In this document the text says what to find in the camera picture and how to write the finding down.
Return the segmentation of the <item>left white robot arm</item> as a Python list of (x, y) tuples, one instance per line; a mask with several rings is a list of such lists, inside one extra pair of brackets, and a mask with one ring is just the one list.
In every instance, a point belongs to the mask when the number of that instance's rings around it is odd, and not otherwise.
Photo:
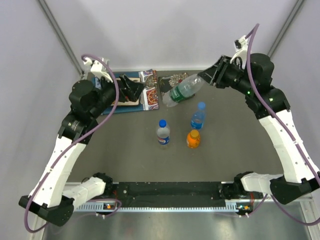
[(20, 198), (21, 207), (61, 227), (80, 205), (95, 197), (106, 199), (113, 194), (112, 178), (100, 172), (70, 190), (64, 187), (93, 135), (91, 130), (98, 126), (97, 118), (115, 99), (115, 85), (104, 77), (99, 88), (91, 80), (80, 80), (73, 85), (69, 95), (70, 112), (62, 120), (53, 153), (38, 185)]

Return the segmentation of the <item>green label water bottle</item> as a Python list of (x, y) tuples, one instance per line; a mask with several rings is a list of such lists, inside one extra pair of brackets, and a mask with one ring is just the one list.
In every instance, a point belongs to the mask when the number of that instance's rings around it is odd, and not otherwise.
[(188, 76), (177, 86), (166, 92), (162, 97), (162, 102), (167, 107), (174, 107), (178, 103), (193, 97), (204, 83), (205, 81), (197, 74)]

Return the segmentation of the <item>blue label water bottle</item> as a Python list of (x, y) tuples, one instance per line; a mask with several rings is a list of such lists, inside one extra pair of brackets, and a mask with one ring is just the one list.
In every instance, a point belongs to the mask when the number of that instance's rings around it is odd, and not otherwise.
[(206, 104), (204, 102), (199, 102), (197, 104), (197, 110), (192, 115), (190, 125), (193, 129), (200, 130), (204, 126), (206, 118)]

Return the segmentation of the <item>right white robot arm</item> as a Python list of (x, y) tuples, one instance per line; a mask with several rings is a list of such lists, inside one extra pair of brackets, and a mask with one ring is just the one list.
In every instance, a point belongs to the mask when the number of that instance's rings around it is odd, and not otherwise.
[(262, 99), (275, 112), (273, 117), (254, 93), (247, 69), (241, 69), (228, 56), (221, 56), (211, 67), (198, 73), (205, 82), (216, 88), (232, 89), (244, 94), (245, 103), (253, 111), (256, 119), (266, 130), (280, 159), (282, 174), (259, 174), (253, 171), (240, 173), (234, 177), (232, 192), (245, 198), (251, 192), (268, 194), (279, 203), (286, 205), (301, 196), (319, 189), (315, 175), (320, 173), (312, 161), (305, 162), (308, 153), (293, 122), (290, 104), (285, 94), (271, 85), (274, 64), (263, 53), (250, 56), (250, 67), (255, 86)]

